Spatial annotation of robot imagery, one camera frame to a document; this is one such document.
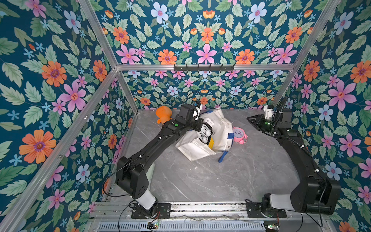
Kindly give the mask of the white canvas bag blue handles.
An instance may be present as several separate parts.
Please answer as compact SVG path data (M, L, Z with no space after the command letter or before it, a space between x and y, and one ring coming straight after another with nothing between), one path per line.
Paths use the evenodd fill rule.
M234 133L232 123L217 108L200 116L203 124L200 131L190 130L175 147L189 160L195 161L207 156L221 154L221 163L232 148Z

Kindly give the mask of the pink alarm clock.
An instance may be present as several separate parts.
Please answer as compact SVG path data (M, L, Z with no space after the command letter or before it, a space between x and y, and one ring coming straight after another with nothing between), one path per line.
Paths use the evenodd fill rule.
M238 144L245 144L248 140L248 136L245 131L240 127L233 127L234 138L233 141Z

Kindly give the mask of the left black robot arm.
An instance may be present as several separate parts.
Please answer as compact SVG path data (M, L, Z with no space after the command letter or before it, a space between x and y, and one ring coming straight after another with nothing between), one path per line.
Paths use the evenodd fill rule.
M198 101L183 104L175 118L163 123L160 132L144 148L129 158L121 157L117 162L115 183L129 194L150 217L157 212L158 199L149 190L146 172L155 160L186 132L200 131L202 104Z

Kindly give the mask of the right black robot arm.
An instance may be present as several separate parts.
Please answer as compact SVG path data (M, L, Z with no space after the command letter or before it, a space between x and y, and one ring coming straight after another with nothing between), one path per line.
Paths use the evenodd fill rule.
M332 215L341 193L340 184L320 170L298 130L291 127L292 111L268 107L264 114L247 117L258 131L273 137L289 155L299 184L288 194L267 193L260 203L262 214L280 211Z

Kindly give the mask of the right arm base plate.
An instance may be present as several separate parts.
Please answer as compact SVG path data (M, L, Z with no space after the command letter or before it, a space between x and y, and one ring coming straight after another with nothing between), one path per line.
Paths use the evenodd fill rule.
M246 211L249 218L287 218L287 213L283 209L271 208L267 199L263 202L253 202L245 199Z

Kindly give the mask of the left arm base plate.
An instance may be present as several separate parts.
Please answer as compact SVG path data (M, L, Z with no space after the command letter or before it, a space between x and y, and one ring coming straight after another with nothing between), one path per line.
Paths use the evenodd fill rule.
M155 203L149 210L140 204L135 204L132 210L132 219L169 219L171 214L170 203Z

